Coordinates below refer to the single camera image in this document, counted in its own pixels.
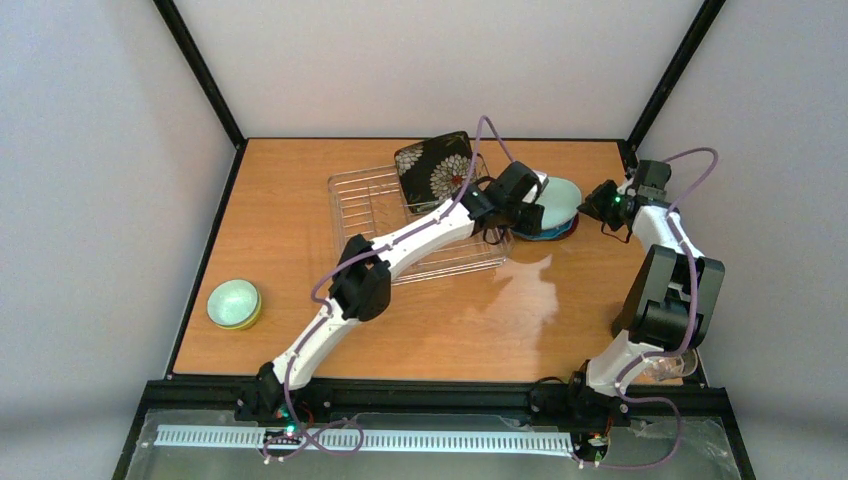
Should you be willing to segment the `light green round plate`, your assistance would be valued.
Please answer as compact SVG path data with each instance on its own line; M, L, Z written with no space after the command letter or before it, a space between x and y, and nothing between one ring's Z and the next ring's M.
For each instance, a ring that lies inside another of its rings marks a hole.
M530 200L530 203L545 207L542 231L530 237L558 237L577 226L577 208L582 196L580 189L570 180L548 176L541 193L532 194Z

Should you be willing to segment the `black floral square plate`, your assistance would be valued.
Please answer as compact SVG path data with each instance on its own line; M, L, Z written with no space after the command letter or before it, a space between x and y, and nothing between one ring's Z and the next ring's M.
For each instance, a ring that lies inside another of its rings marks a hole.
M428 138L397 150L395 167L410 213L425 214L449 199L468 176L471 155L465 131Z

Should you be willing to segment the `wire metal dish rack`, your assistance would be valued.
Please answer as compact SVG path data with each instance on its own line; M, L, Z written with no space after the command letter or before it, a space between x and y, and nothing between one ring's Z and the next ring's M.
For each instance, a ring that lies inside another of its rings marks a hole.
M393 164L334 174L327 188L337 254L357 234L372 240L424 218L441 205L438 200L409 204ZM509 231L502 235L480 232L413 263L393 282L400 285L497 268L513 247Z

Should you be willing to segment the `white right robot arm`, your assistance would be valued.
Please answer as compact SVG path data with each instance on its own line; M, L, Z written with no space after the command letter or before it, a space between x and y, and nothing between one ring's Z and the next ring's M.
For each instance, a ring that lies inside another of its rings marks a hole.
M578 208L605 233L626 228L646 252L612 322L612 343L572 374L569 402L579 417L620 414L635 379L706 336L725 267L685 233L676 203L666 200L670 178L668 163L645 160L622 184L607 180L596 187Z

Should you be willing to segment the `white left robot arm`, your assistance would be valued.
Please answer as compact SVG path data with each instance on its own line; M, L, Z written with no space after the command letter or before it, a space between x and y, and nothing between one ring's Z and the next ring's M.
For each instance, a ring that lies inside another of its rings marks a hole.
M314 319L287 350L259 368L237 400L236 419L293 419L292 393L310 383L348 333L388 308L401 273L443 247L529 219L548 183L547 174L515 161L494 179L465 179L444 203L399 230L349 239L337 266L317 284L328 293L314 300Z

